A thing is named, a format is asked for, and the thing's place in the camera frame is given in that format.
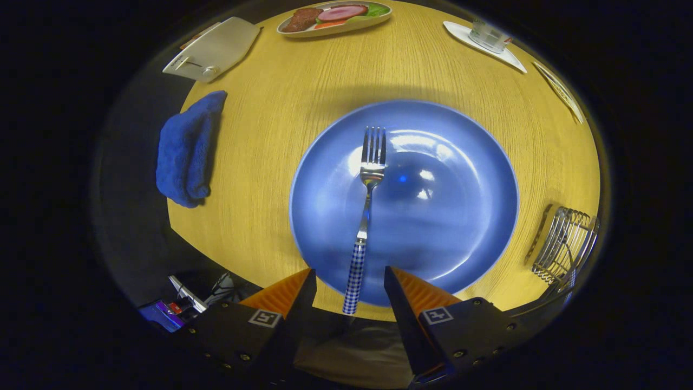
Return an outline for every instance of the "meat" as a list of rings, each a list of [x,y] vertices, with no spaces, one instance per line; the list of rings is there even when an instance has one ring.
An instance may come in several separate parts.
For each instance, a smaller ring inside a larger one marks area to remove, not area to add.
[[[318,8],[301,8],[294,12],[289,24],[281,30],[284,33],[296,33],[303,31],[315,24],[315,18],[322,13]]]
[[[350,17],[355,17],[358,15],[363,15],[368,12],[368,7],[351,5],[343,7],[332,7],[329,10],[323,12],[318,19],[321,22],[334,22],[337,20],[344,20]]]

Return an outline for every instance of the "fork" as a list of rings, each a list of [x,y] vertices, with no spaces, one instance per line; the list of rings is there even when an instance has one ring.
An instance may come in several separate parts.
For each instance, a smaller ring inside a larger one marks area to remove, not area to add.
[[[356,313],[358,297],[361,294],[361,282],[363,281],[363,265],[366,257],[366,240],[368,239],[368,223],[371,219],[371,197],[373,188],[380,184],[385,177],[385,128],[370,128],[366,126],[363,136],[363,150],[361,152],[361,181],[366,186],[366,203],[363,205],[361,224],[356,235],[349,266],[349,279],[346,282],[344,293],[345,314]]]

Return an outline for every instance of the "wire basket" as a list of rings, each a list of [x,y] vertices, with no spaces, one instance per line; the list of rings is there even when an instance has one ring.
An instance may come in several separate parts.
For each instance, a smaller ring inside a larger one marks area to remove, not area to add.
[[[557,283],[558,292],[566,286],[571,287],[595,245],[598,230],[597,217],[549,205],[544,212],[543,225],[527,254],[532,272],[549,285]]]

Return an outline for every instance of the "blue checkered fork handle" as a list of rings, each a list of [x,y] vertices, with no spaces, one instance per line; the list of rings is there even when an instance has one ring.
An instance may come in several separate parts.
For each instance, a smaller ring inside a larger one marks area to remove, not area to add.
[[[351,254],[351,266],[349,266],[349,279],[346,282],[346,292],[344,293],[345,314],[356,313],[358,297],[361,294],[361,282],[363,281],[363,260],[366,257],[366,243],[356,242],[353,245]]]

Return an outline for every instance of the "yellow wooden tabletop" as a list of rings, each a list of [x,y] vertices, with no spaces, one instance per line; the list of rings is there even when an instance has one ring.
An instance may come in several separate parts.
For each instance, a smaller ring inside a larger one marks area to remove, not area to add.
[[[400,1],[384,24],[341,35],[292,40],[277,26],[292,12],[267,19],[245,59],[209,84],[196,83],[182,111],[209,92],[226,90],[211,195],[187,209],[168,201],[181,237],[226,269],[261,287],[307,267],[290,229],[292,179],[311,142],[332,122],[363,105],[423,99],[463,112],[484,126],[517,175],[520,214],[507,250],[461,299],[481,296],[502,310],[537,299],[547,285],[525,256],[543,210],[558,203],[596,215],[597,150],[580,124],[532,65],[529,73],[462,44],[443,27],[458,17]],[[349,261],[350,253],[344,254]],[[318,281],[314,306],[341,312],[344,296]],[[394,321],[388,307],[359,304],[356,316]]]

